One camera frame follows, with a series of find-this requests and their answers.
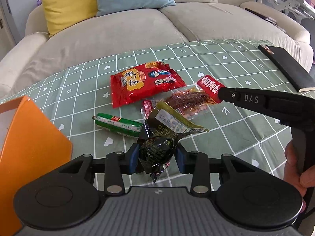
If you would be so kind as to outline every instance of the orange box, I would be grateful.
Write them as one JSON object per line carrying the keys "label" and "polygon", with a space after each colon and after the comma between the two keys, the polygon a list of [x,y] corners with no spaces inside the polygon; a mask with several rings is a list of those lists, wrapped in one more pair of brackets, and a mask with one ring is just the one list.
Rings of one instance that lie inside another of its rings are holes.
{"label": "orange box", "polygon": [[67,163],[71,142],[27,96],[0,105],[0,235],[21,228],[13,198],[23,185]]}

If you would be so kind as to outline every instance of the cartoon character print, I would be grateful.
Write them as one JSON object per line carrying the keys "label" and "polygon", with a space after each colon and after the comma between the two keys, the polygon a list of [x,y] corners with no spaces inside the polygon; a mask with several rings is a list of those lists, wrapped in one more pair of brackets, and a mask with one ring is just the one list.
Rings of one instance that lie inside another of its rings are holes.
{"label": "cartoon character print", "polygon": [[170,76],[171,73],[169,73],[168,71],[165,71],[165,70],[157,69],[157,70],[151,71],[150,73],[148,73],[148,75],[149,75],[149,77],[158,77],[159,75]]}
{"label": "cartoon character print", "polygon": [[171,82],[171,81],[176,81],[176,80],[173,77],[166,77],[164,79],[156,79],[155,84],[160,85],[160,84]]}

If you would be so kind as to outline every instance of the green sausage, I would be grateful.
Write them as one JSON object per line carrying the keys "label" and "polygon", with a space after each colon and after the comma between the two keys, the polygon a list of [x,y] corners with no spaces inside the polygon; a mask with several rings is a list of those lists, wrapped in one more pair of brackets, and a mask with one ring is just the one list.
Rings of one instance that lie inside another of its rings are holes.
{"label": "green sausage", "polygon": [[139,133],[143,125],[142,123],[136,121],[127,120],[101,112],[92,118],[94,123],[99,127],[105,128],[111,132],[115,132],[123,136],[135,138],[139,137]]}

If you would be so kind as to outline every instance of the red snack bag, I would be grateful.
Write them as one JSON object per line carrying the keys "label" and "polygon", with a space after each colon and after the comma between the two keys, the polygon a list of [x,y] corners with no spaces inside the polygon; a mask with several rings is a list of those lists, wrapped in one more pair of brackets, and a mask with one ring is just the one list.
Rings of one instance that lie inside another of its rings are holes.
{"label": "red snack bag", "polygon": [[225,87],[222,83],[212,78],[210,75],[205,75],[198,82],[200,86],[217,104],[221,103],[222,100],[218,97],[218,90],[221,87]]}
{"label": "red snack bag", "polygon": [[113,108],[131,104],[160,92],[186,86],[163,62],[149,62],[111,75]]}

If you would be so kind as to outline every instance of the black wrapped snack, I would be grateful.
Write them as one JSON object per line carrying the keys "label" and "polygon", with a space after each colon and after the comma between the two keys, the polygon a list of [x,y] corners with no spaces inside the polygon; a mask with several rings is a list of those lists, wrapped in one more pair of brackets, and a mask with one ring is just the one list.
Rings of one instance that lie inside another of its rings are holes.
{"label": "black wrapped snack", "polygon": [[144,171],[155,182],[165,170],[164,164],[173,156],[178,143],[178,134],[147,138],[139,150],[139,161]]}
{"label": "black wrapped snack", "polygon": [[136,173],[145,171],[155,182],[169,166],[177,143],[185,136],[208,129],[185,119],[165,102],[159,102],[141,128]]}

